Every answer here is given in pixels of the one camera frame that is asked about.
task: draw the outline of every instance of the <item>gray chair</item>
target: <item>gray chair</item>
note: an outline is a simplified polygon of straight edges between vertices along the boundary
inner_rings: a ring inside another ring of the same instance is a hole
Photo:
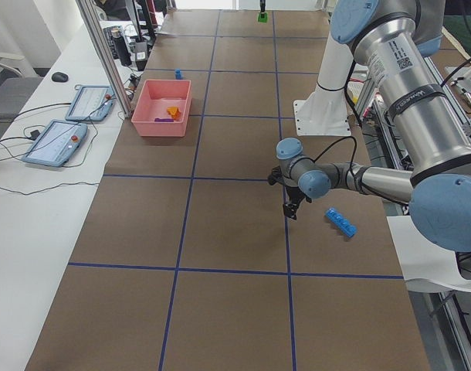
[[[0,137],[42,81],[42,77],[17,75],[11,70],[0,71]]]

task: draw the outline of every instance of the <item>robotic arm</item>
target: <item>robotic arm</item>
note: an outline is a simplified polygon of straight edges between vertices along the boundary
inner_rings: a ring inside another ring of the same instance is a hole
[[[441,43],[444,0],[340,0],[332,37],[368,66],[414,164],[413,172],[319,164],[295,138],[276,148],[269,183],[286,186],[286,216],[330,189],[350,189],[408,203],[412,221],[433,243],[471,251],[471,144],[423,57]]]

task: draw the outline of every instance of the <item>white desk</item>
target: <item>white desk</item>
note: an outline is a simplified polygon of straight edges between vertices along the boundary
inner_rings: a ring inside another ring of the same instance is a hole
[[[126,81],[131,71],[118,61],[117,66]],[[56,71],[67,73],[69,81],[52,82],[50,77]],[[84,27],[23,110],[70,102],[76,94],[76,84],[108,84]],[[5,138],[21,136],[23,128],[30,125],[47,125],[52,119],[63,119],[68,107],[25,114],[11,125]],[[50,169],[6,160],[0,162],[0,186],[31,192],[62,182],[98,183],[124,118],[119,113],[120,105],[114,102],[106,120],[96,124],[99,134],[80,167]],[[68,165],[82,161],[93,135],[90,126],[85,142]],[[30,146],[24,140],[5,144],[14,154],[22,154]],[[0,147],[0,158],[6,157],[7,151]],[[33,196],[0,190],[0,371],[24,370],[96,190],[96,186],[73,185]]]

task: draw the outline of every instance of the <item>red plastic box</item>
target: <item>red plastic box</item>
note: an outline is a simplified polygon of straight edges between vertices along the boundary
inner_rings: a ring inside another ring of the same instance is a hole
[[[168,107],[178,107],[174,122]],[[146,80],[131,121],[142,137],[184,137],[191,107],[190,80]]]

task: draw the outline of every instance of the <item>black computer mouse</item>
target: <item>black computer mouse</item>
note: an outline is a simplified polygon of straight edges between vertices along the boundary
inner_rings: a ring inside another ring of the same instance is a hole
[[[56,83],[65,83],[69,79],[69,76],[67,76],[64,72],[55,72],[52,75],[52,81],[55,81]]]

